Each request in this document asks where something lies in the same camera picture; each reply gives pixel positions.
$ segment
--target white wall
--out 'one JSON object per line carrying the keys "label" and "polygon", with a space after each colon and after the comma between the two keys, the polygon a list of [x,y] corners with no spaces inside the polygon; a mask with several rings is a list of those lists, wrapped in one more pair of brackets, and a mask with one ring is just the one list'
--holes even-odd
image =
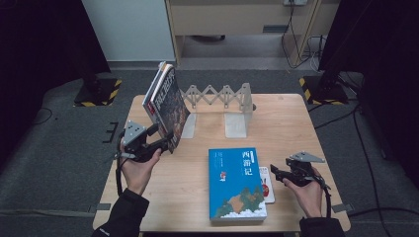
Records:
{"label": "white wall", "polygon": [[108,61],[175,61],[164,0],[82,0]]}

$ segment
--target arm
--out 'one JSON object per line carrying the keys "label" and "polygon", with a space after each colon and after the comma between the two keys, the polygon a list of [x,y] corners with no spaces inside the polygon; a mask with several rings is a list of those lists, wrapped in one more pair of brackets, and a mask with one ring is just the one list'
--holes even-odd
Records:
{"label": "arm", "polygon": [[118,198],[112,207],[108,222],[97,228],[93,237],[100,236],[138,236],[139,225],[142,217],[148,208],[148,200],[142,197],[148,181],[151,178],[151,171],[159,161],[161,149],[157,149],[153,157],[144,163],[123,159],[122,169],[126,177],[127,189]]}
{"label": "arm", "polygon": [[[320,176],[315,168],[314,174]],[[304,187],[296,186],[288,179],[284,184],[293,191],[307,218],[299,222],[302,237],[341,237],[345,236],[338,219],[321,216],[321,198],[323,190],[317,182],[310,182]]]}

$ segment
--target small book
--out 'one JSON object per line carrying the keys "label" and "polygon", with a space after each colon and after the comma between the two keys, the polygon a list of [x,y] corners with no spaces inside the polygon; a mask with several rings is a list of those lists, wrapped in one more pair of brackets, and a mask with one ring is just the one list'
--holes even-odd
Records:
{"label": "small book", "polygon": [[144,102],[147,113],[153,122],[159,124],[159,133],[162,137],[173,131],[173,138],[169,142],[169,151],[173,153],[178,146],[182,136],[185,122],[190,114],[179,90],[175,76],[175,68],[172,64],[165,63],[164,68],[160,68],[162,73],[157,72],[157,83],[149,99],[147,96]]}
{"label": "small book", "polygon": [[264,220],[267,215],[256,148],[209,149],[209,219]]}
{"label": "small book", "polygon": [[261,183],[263,189],[263,197],[265,198],[265,203],[274,203],[275,196],[274,190],[272,189],[271,176],[269,175],[268,167],[259,167],[259,172],[261,173]]}

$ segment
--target power outlet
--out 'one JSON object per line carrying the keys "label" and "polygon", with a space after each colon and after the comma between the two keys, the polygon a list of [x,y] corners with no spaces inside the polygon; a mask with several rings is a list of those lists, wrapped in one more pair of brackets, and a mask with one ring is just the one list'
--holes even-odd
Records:
{"label": "power outlet", "polygon": [[294,6],[307,5],[307,0],[284,0],[284,5],[290,6],[293,3]]}

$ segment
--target blue book cover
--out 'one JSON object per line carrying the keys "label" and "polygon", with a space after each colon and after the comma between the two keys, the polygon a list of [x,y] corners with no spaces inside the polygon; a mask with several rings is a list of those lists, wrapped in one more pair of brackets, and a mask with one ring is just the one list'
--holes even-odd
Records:
{"label": "blue book cover", "polygon": [[209,149],[209,219],[267,217],[256,148]]}

